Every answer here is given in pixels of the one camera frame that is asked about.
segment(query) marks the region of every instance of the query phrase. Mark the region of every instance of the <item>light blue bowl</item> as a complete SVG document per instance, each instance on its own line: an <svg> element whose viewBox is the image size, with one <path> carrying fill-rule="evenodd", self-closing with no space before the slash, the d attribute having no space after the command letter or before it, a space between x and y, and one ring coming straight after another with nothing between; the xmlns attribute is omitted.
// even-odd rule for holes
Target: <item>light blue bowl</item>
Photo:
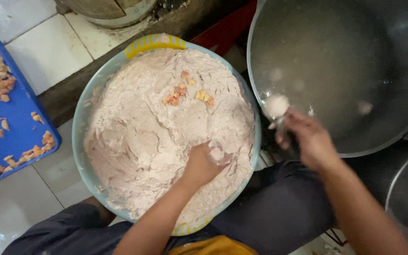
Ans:
<svg viewBox="0 0 408 255"><path fill-rule="evenodd" d="M81 178L83 179L84 183L88 187L89 191L99 200L101 204L103 204L106 208L108 208L114 214L126 219L130 222L136 222L129 216L128 210L116 210L108 206L106 199L108 198L108 190L101 190L102 182L99 180L97 174L94 171L94 168L88 158L87 153L84 150L83 140L86 134L86 130L88 128L88 120L91 115L91 110L93 105L90 103L90 99L94 98L95 96L99 96L103 89L106 86L106 83L110 80L112 74L115 74L119 69L127 64L130 59L127 56L130 54L133 49L136 50L137 45L149 45L149 43L156 44L155 40L157 39L159 34L153 34L144 36L139 38L137 41L132 43L127 47L126 50L120 52L116 56L114 56L110 61L106 62L99 71L97 71L91 80L86 85L83 93L81 94L80 100L78 101L78 105L76 106L75 115L73 117L73 127L72 127L72 147L73 147L73 155L75 157L75 162L78 167L78 171L80 172ZM219 59L225 66L229 68L229 70L233 73L233 75L239 80L242 84L242 87L245 91L245 98L246 100L251 103L251 107L254 113L255 119L255 126L254 126L254 144L252 149L252 156L250 158L250 164L252 169L255 168L256 163L258 161L259 151L261 149L261 120L258 112L258 108L256 107L256 99L254 98L251 90L248 88L247 83L242 78L240 73L238 73L229 63L228 61L224 60L219 55L215 54L214 52L203 48L201 46L195 45L193 43L185 42L177 37L169 35L169 38L175 41L177 45L180 43L183 47L183 43L185 44L185 48L188 49L196 49L203 53L209 54L211 57L215 59ZM168 44L164 44L165 47L163 48L172 48L168 47ZM252 173L248 178L242 181L239 188L234 191L233 194L230 195L228 199L226 199L222 204L217 206L213 211L212 215L209 215L207 218L203 219L202 221L191 222L188 224L182 224L174 229L172 235L180 236L180 235L189 235L192 234L203 227L205 227L213 217L217 214L222 212L226 207L228 207L242 192L242 190L247 185L249 179L251 178Z"/></svg>

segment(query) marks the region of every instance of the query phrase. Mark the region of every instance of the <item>plastic tray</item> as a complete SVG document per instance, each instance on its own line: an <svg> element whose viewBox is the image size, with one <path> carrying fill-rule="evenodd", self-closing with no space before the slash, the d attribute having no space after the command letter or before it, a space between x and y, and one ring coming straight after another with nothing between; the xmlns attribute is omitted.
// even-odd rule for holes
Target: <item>plastic tray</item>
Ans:
<svg viewBox="0 0 408 255"><path fill-rule="evenodd" d="M24 168L25 166L55 152L60 144L61 137L49 120L48 116L43 111L34 91L29 86L20 69L15 64L14 60L0 41L0 54L4 59L4 63L12 70L13 76L17 79L14 89L9 92L9 102L0 101L0 118L7 118L9 131L4 131L4 137L0 138L0 165L8 166L4 158L9 155L14 155L14 160L18 161L21 153L30 150L34 145L40 147L42 144L42 136L46 130L49 130L53 135L56 145L55 147L42 154L41 156L30 160L11 171L0 175L0 180ZM31 112L37 112L43 119L45 124L36 122L31 117Z"/></svg>

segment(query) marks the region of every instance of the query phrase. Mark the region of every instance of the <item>right hand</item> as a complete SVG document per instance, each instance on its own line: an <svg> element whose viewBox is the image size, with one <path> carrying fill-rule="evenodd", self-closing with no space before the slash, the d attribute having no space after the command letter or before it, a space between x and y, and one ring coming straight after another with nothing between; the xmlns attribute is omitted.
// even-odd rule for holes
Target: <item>right hand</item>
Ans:
<svg viewBox="0 0 408 255"><path fill-rule="evenodd" d="M301 151L300 159L305 166L320 171L341 162L332 138L318 120L289 108L284 123L297 138ZM288 140L283 137L276 137L276 140L282 148L289 146Z"/></svg>

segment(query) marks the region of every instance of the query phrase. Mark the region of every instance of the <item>dark pants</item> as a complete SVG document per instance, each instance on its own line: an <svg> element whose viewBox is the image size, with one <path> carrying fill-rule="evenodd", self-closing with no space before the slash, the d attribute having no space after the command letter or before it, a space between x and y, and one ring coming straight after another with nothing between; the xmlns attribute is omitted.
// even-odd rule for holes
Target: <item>dark pants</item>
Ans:
<svg viewBox="0 0 408 255"><path fill-rule="evenodd" d="M279 163L255 172L237 200L205 228L171 237L166 251L226 235L262 255L289 254L332 226L331 209L314 172ZM3 254L111 254L131 226L102 226L95 206L76 204L31 227Z"/></svg>

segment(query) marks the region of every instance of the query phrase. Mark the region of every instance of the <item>batter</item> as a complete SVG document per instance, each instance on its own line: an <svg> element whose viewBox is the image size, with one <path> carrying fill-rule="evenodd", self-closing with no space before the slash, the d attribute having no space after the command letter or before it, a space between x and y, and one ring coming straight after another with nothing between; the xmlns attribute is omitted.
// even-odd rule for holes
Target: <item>batter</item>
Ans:
<svg viewBox="0 0 408 255"><path fill-rule="evenodd" d="M221 61L192 49L157 49L108 82L84 147L110 190L108 204L138 219L182 176L191 147L221 145L230 164L193 196L179 225L210 216L250 175L253 139L251 106Z"/></svg>

